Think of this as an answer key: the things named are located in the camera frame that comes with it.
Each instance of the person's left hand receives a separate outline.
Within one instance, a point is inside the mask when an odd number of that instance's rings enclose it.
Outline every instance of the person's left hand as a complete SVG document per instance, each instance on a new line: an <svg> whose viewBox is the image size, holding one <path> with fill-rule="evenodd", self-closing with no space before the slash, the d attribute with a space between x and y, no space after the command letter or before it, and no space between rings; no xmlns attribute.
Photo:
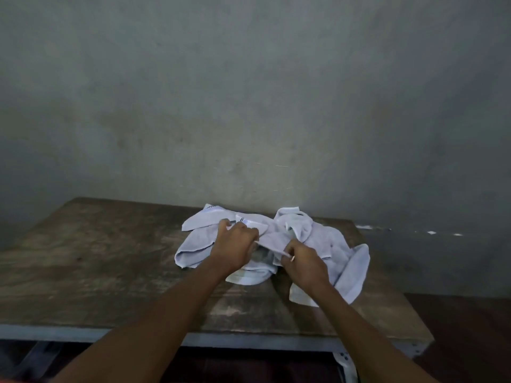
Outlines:
<svg viewBox="0 0 511 383"><path fill-rule="evenodd" d="M255 241L259 240L259 231L241 222L237 222L230 230L227 230L227 226L230 226L227 219L222 219L218 224L217 240L209 257L220 263L229 275L250 261L252 251L257 247Z"/></svg>

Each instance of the wooden table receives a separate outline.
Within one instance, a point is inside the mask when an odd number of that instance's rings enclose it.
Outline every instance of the wooden table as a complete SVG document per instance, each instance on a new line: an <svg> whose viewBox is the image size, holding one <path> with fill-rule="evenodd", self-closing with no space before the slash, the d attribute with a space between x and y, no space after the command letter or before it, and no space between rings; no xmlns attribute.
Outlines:
<svg viewBox="0 0 511 383"><path fill-rule="evenodd" d="M0 339L93 342L193 270L174 263L198 208L77 198L0 253ZM315 218L364 242L353 222ZM344 350L323 312L288 300L283 270L255 286L223 282L183 345ZM433 337L371 252L352 305L406 354Z"/></svg>

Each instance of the pile of white cloth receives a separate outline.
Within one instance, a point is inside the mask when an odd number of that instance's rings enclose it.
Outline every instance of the pile of white cloth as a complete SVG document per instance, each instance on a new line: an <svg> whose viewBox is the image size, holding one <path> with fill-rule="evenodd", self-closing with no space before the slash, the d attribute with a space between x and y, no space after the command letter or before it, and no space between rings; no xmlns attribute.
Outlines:
<svg viewBox="0 0 511 383"><path fill-rule="evenodd" d="M345 301L350 304L360 294L367 268L369 248L361 244L350 248L341 232L314 222L298 207L281 208L275 218L259 214L229 211L220 206L206 204L188 218L182 231L191 231L174 257L181 268L195 268L209 256L222 219L242 222L259 230L258 248L248 264L226 278L239 285L256 285L266 281L281 265L286 245L297 238L316 250L328 268L329 280ZM302 289L291 285L289 300L302 305L317 306Z"/></svg>

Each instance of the person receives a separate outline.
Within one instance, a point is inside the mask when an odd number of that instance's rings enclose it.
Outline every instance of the person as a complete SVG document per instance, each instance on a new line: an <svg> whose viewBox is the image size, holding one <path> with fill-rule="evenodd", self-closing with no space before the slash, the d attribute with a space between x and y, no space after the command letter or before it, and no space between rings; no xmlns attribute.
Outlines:
<svg viewBox="0 0 511 383"><path fill-rule="evenodd" d="M211 254L172 286L133 323L113 329L55 376L53 383L156 383L180 347L195 315L226 276L248 263L257 229L228 220L218 227ZM368 324L329 282L316 251L292 240L282 265L294 283L316 301L352 357L362 381L435 382Z"/></svg>

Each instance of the folded cloth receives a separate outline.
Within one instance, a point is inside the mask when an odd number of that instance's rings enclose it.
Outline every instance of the folded cloth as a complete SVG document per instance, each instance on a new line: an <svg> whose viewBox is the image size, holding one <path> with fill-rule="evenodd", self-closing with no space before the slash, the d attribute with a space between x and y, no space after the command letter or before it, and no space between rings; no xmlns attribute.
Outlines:
<svg viewBox="0 0 511 383"><path fill-rule="evenodd" d="M183 231L193 231L176 252L175 262L178 266L194 268L209 256L217 236L218 223L222 219L242 222L259 231L259 247L252 253L250 262L230 274L226 281L240 285L264 282L282 265L282 255L289 256L284 252L286 245L292 238L297 238L316 250L327 265L330 283L346 302L352 303L360 294L370 260L367 245L350 248L339 230L312 221L298 207L281 208L275 218L271 219L264 215L234 212L206 204L200 212L183 223ZM295 284L291 285L289 300L317 306Z"/></svg>

